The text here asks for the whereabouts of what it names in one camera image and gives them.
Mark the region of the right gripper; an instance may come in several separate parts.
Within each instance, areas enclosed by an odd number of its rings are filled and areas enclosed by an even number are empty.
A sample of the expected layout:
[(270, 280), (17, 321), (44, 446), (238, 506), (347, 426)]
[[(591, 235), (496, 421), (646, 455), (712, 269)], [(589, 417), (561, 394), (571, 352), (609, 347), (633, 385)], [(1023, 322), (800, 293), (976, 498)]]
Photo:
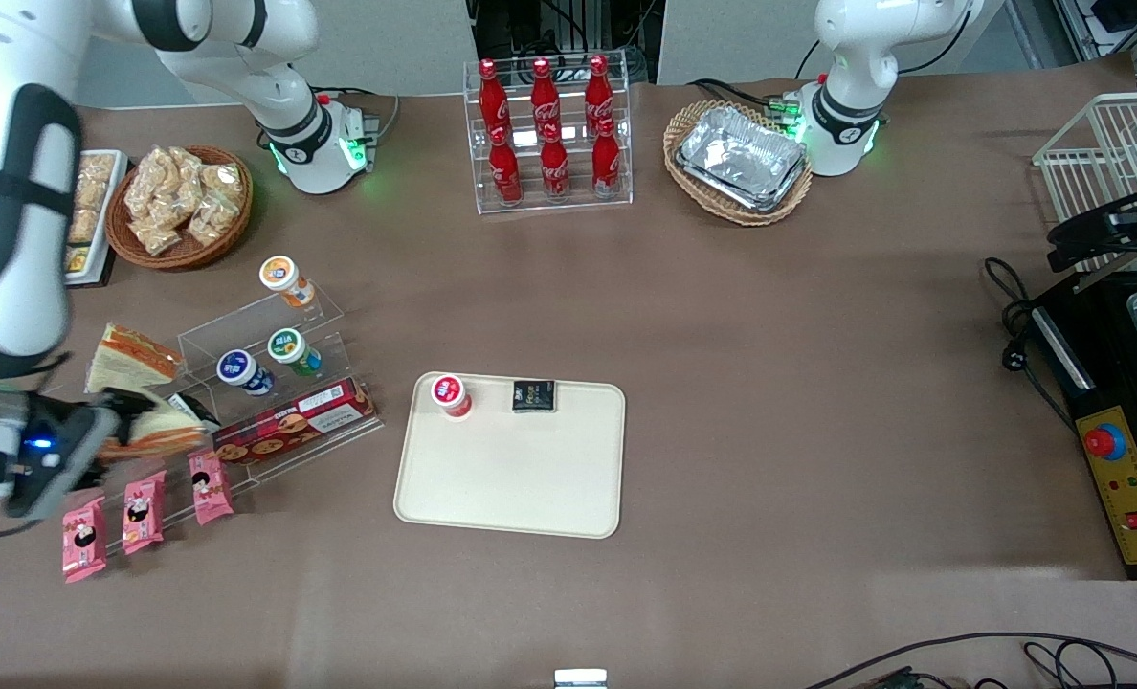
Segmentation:
[(6, 427), (0, 478), (8, 484), (5, 514), (42, 520), (57, 510), (96, 465), (97, 453), (126, 453), (132, 424), (121, 420), (156, 410), (151, 397), (111, 389), (109, 409), (90, 402), (27, 398), (20, 427)]

